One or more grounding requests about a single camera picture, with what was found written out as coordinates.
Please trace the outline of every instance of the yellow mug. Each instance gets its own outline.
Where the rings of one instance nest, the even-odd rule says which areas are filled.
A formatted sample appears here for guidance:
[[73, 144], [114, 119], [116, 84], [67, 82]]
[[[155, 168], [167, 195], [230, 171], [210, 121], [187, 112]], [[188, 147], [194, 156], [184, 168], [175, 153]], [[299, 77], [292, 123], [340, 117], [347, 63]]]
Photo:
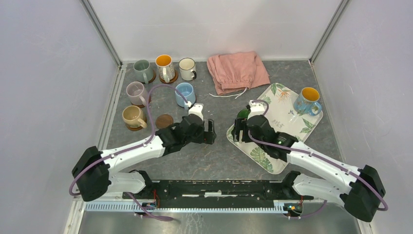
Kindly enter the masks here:
[[128, 106], [122, 112], [122, 118], [130, 128], [147, 128], [145, 113], [137, 106]]
[[158, 67], [159, 77], [169, 83], [175, 77], [172, 58], [169, 55], [160, 55], [155, 60]]

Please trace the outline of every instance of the cup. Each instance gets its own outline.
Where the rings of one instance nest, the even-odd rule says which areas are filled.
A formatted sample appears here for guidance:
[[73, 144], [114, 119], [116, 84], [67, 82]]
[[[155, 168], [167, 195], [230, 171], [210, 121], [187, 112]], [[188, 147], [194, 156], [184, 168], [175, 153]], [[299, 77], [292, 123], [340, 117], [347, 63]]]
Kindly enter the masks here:
[[173, 68], [172, 58], [169, 55], [161, 55], [156, 58], [156, 66], [158, 66], [159, 78], [170, 83], [175, 78], [175, 69]]
[[122, 112], [122, 118], [125, 124], [132, 129], [148, 127], [145, 113], [137, 106], [126, 107]]
[[153, 69], [150, 67], [150, 63], [147, 60], [139, 60], [133, 64], [133, 69], [138, 81], [145, 84], [152, 82], [154, 78]]
[[141, 82], [135, 81], [126, 87], [126, 94], [132, 105], [143, 108], [148, 105], [150, 98], [148, 92]]
[[196, 79], [195, 61], [191, 58], [183, 58], [179, 61], [179, 71], [184, 80]]
[[294, 102], [294, 109], [298, 114], [316, 116], [320, 114], [322, 110], [322, 106], [317, 102], [319, 98], [320, 94], [314, 88], [303, 88], [297, 100]]
[[[195, 91], [193, 89], [193, 86], [189, 83], [180, 83], [176, 86], [176, 89], [181, 92], [182, 95], [184, 95], [184, 97], [190, 101], [192, 104], [195, 103], [196, 101], [196, 96], [195, 96]], [[184, 107], [185, 101], [184, 99], [181, 97], [181, 95], [178, 94], [178, 92], [175, 91], [175, 98], [176, 98], [176, 103], [178, 104], [178, 106], [180, 107]]]

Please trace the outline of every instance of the pink cloth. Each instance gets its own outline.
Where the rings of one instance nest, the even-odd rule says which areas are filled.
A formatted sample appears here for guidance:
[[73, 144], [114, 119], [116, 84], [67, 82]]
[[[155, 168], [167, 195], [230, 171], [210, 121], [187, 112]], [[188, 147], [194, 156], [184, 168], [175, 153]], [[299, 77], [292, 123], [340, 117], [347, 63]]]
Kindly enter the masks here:
[[267, 70], [254, 51], [214, 55], [206, 64], [218, 95], [270, 83]]

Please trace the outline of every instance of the white tray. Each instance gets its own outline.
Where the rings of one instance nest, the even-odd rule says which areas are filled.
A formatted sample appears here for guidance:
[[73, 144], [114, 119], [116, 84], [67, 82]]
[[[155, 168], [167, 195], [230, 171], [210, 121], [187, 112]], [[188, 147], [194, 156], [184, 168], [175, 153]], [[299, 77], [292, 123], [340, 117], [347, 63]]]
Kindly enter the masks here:
[[[297, 97], [298, 94], [294, 91], [282, 84], [274, 83], [257, 99], [263, 99], [269, 103], [270, 107], [265, 117], [267, 117], [271, 127], [273, 127], [275, 131], [285, 132], [297, 137], [298, 140], [305, 141], [320, 122], [323, 117], [323, 112], [321, 111], [317, 116], [298, 114], [293, 107], [293, 103]], [[287, 162], [271, 158], [254, 142], [234, 142], [231, 135], [233, 128], [234, 125], [228, 129], [226, 138], [244, 152], [244, 154], [248, 155], [248, 157], [271, 174], [279, 174], [284, 170], [288, 164]]]

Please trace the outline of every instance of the white panel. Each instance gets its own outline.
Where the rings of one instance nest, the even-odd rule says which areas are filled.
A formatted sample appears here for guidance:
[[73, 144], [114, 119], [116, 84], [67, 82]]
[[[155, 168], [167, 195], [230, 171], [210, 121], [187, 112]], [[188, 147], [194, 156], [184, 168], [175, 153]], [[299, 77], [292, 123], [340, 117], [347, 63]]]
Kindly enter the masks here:
[[340, 0], [91, 0], [123, 60], [175, 61], [255, 50], [263, 59], [313, 53]]
[[412, 233], [413, 1], [351, 1], [315, 69], [346, 162], [375, 167], [377, 234]]
[[61, 233], [117, 66], [80, 1], [0, 5], [0, 233]]

